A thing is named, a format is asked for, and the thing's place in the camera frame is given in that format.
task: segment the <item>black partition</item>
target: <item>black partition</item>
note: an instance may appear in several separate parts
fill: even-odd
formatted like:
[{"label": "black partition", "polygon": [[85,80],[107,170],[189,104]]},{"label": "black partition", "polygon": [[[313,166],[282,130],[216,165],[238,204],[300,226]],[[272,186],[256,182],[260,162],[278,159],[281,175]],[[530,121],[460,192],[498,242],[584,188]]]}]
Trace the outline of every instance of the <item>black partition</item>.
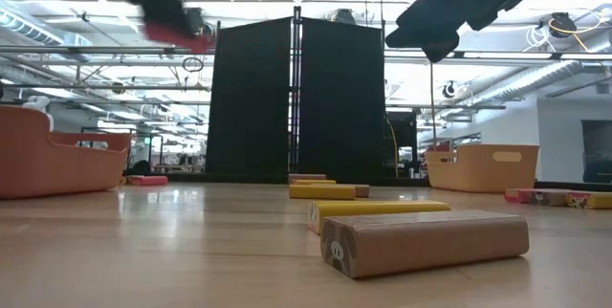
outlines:
[{"label": "black partition", "polygon": [[291,18],[219,32],[206,173],[287,175],[290,50]]},{"label": "black partition", "polygon": [[299,172],[383,176],[381,37],[380,29],[302,19]]}]

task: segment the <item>white wall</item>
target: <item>white wall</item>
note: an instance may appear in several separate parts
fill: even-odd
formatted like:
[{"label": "white wall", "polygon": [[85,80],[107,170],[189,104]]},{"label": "white wall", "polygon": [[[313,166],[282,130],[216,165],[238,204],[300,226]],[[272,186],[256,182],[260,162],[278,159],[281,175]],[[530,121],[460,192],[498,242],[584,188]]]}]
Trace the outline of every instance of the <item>white wall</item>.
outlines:
[{"label": "white wall", "polygon": [[612,121],[612,101],[540,99],[537,112],[542,180],[581,183],[582,121]]}]

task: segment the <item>ceiling light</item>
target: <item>ceiling light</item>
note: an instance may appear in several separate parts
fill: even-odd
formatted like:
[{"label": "ceiling light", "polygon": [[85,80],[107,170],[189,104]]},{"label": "ceiling light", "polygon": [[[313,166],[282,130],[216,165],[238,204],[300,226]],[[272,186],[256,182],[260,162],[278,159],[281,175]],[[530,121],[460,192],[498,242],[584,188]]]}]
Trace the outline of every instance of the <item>ceiling light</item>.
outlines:
[{"label": "ceiling light", "polygon": [[34,88],[34,90],[38,93],[42,93],[42,94],[46,94],[46,95],[50,95],[50,96],[54,96],[54,97],[58,97],[58,98],[65,98],[65,99],[80,99],[82,98],[82,96],[75,94],[75,93],[71,93],[67,90],[64,89],[57,89],[57,88]]},{"label": "ceiling light", "polygon": [[612,54],[565,54],[561,58],[575,60],[611,60]]},{"label": "ceiling light", "polygon": [[426,58],[423,51],[385,51],[386,55],[406,58]]},{"label": "ceiling light", "polygon": [[98,127],[100,128],[122,128],[122,129],[136,129],[135,124],[122,124],[107,121],[98,121]]},{"label": "ceiling light", "polygon": [[386,107],[387,112],[412,112],[410,107]]},{"label": "ceiling light", "polygon": [[175,121],[145,121],[144,122],[147,125],[169,125],[169,126],[176,126],[176,122]]},{"label": "ceiling light", "polygon": [[143,121],[143,120],[146,119],[146,117],[143,117],[140,114],[136,114],[136,113],[132,113],[132,112],[117,111],[117,112],[111,112],[111,113],[113,113],[117,117],[129,119],[129,120],[132,120],[132,121]]},{"label": "ceiling light", "polygon": [[179,126],[176,126],[176,125],[174,125],[174,126],[162,126],[160,128],[162,130],[168,131],[168,132],[180,132],[180,131],[183,131],[182,127],[179,127]]},{"label": "ceiling light", "polygon": [[87,103],[81,103],[81,106],[87,108],[88,110],[94,111],[94,112],[106,113],[105,110],[103,110],[103,109],[101,109],[101,108],[99,108],[97,106],[87,104]]},{"label": "ceiling light", "polygon": [[465,58],[488,58],[488,59],[548,59],[551,54],[531,53],[465,53]]}]

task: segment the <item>metal pole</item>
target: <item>metal pole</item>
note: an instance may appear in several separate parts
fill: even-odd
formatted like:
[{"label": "metal pole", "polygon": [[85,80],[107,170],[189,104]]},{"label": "metal pole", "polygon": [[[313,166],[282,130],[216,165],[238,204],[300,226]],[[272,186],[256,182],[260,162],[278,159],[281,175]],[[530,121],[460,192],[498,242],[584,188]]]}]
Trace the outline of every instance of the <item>metal pole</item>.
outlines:
[{"label": "metal pole", "polygon": [[[0,105],[13,105],[16,103],[24,102],[24,99],[16,99],[14,101],[2,101]],[[150,101],[150,100],[129,100],[129,101],[120,101],[120,100],[91,100],[91,99],[51,99],[51,103],[86,103],[86,104],[103,104],[103,105],[158,105],[158,104],[181,104],[185,106],[190,105],[202,105],[202,106],[210,106],[210,101],[177,101],[177,100],[168,100],[168,101]],[[397,104],[397,103],[387,103],[386,107],[395,107],[395,108],[421,108],[421,109],[431,109],[431,105],[427,104]],[[505,110],[506,106],[504,105],[435,105],[435,109],[463,109],[470,111],[484,111],[484,110]]]},{"label": "metal pole", "polygon": [[[95,66],[105,66],[105,67],[117,67],[117,66],[121,66],[121,67],[182,67],[183,66],[183,59],[181,60],[176,60],[176,59],[171,59],[171,60],[164,60],[164,59],[160,59],[160,60],[137,60],[137,59],[93,59],[90,60],[88,62],[77,62],[77,61],[73,61],[73,60],[37,60],[36,62],[33,62],[33,64],[38,64],[38,65],[47,65],[47,66],[84,66],[84,67],[95,67]],[[11,62],[10,60],[0,60],[0,65],[14,65],[13,62]],[[205,67],[211,67],[213,66],[212,61],[207,61],[204,63]]]},{"label": "metal pole", "polygon": [[78,90],[160,90],[160,91],[203,91],[208,90],[209,87],[203,86],[109,86],[109,85],[57,85],[57,84],[7,84],[5,88],[15,89],[78,89]]},{"label": "metal pole", "polygon": [[153,157],[153,135],[149,134],[145,137],[149,138],[149,165],[151,165],[151,159]]},{"label": "metal pole", "polygon": [[119,46],[0,46],[0,54],[59,54],[59,55],[214,55],[214,51],[195,54],[191,49],[172,47]]},{"label": "metal pole", "polygon": [[162,139],[162,142],[160,143],[160,165],[164,165],[164,136],[159,137]]},{"label": "metal pole", "polygon": [[300,56],[300,44],[299,44],[299,34],[300,34],[300,26],[301,26],[301,7],[294,7],[294,17],[293,21],[293,46],[292,46],[292,61],[293,61],[293,70],[292,70],[292,90],[291,90],[291,133],[290,133],[290,152],[289,152],[289,168],[291,173],[297,173],[297,161],[298,161],[298,153],[297,153],[297,128],[299,127],[298,122],[298,114],[299,114],[299,56]]}]

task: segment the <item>light fixture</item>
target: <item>light fixture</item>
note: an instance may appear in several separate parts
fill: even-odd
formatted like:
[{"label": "light fixture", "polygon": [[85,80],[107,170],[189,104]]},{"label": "light fixture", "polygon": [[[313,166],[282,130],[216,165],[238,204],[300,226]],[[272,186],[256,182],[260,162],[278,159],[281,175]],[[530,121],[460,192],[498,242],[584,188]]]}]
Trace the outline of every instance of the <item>light fixture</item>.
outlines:
[{"label": "light fixture", "polygon": [[457,95],[457,90],[455,89],[453,81],[444,85],[444,88],[442,88],[442,95],[447,99],[453,99]]},{"label": "light fixture", "polygon": [[387,56],[405,57],[405,58],[427,58],[423,51],[385,51]]},{"label": "light fixture", "polygon": [[135,124],[122,124],[108,121],[98,121],[99,128],[116,128],[116,129],[132,129],[135,130],[137,126]]},{"label": "light fixture", "polygon": [[33,88],[36,92],[65,99],[81,99],[82,96],[71,93],[65,89],[57,88]]},{"label": "light fixture", "polygon": [[98,112],[98,113],[106,113],[105,110],[103,110],[103,109],[101,109],[101,108],[99,108],[97,106],[90,105],[88,103],[81,103],[81,106],[83,106],[84,108],[87,108],[90,111],[94,111],[94,112]]},{"label": "light fixture", "polygon": [[111,112],[111,113],[116,115],[117,117],[129,119],[131,121],[143,121],[143,120],[146,119],[146,117],[143,117],[140,114],[136,114],[136,113],[132,113],[132,112],[114,111],[114,112]]},{"label": "light fixture", "polygon": [[564,54],[561,58],[574,60],[612,60],[612,54]]},{"label": "light fixture", "polygon": [[182,127],[176,126],[176,125],[171,125],[171,126],[161,126],[160,127],[162,130],[164,131],[168,131],[168,132],[180,132],[183,131]]},{"label": "light fixture", "polygon": [[155,125],[168,125],[168,126],[176,126],[175,121],[145,121],[147,125],[155,126]]},{"label": "light fixture", "polygon": [[464,54],[464,58],[486,58],[486,59],[548,59],[551,54],[538,53],[468,53]]}]

